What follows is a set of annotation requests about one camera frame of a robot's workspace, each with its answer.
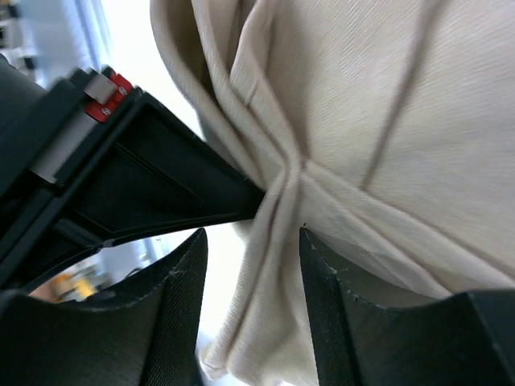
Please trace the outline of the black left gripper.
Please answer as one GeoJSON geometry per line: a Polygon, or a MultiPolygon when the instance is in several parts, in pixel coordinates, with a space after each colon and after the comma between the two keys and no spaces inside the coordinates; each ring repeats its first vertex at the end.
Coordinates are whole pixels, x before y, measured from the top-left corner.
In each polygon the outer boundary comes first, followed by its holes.
{"type": "Polygon", "coordinates": [[[262,189],[111,67],[50,89],[1,62],[1,287],[103,248],[249,220],[262,189]]]}

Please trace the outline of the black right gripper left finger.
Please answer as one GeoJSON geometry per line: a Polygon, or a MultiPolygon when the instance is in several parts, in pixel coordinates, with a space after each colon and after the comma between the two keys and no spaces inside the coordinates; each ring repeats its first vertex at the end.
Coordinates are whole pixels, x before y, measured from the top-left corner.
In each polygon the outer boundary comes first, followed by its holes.
{"type": "Polygon", "coordinates": [[[4,385],[198,385],[208,263],[199,229],[153,265],[82,302],[1,294],[4,385]]]}

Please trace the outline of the beige cloth napkin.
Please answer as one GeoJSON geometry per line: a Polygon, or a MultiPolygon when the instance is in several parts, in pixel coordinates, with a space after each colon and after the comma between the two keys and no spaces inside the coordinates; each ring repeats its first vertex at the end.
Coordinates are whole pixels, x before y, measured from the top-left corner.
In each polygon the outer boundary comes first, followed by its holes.
{"type": "Polygon", "coordinates": [[[511,1],[153,1],[208,144],[266,191],[206,375],[317,384],[307,225],[431,298],[514,285],[511,1]]]}

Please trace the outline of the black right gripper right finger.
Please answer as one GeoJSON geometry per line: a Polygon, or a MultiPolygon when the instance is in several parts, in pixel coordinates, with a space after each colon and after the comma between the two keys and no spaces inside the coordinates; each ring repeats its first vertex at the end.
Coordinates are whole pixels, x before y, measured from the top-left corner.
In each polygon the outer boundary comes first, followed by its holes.
{"type": "Polygon", "coordinates": [[[513,384],[512,290],[424,297],[353,264],[306,228],[299,256],[320,384],[513,384]]]}

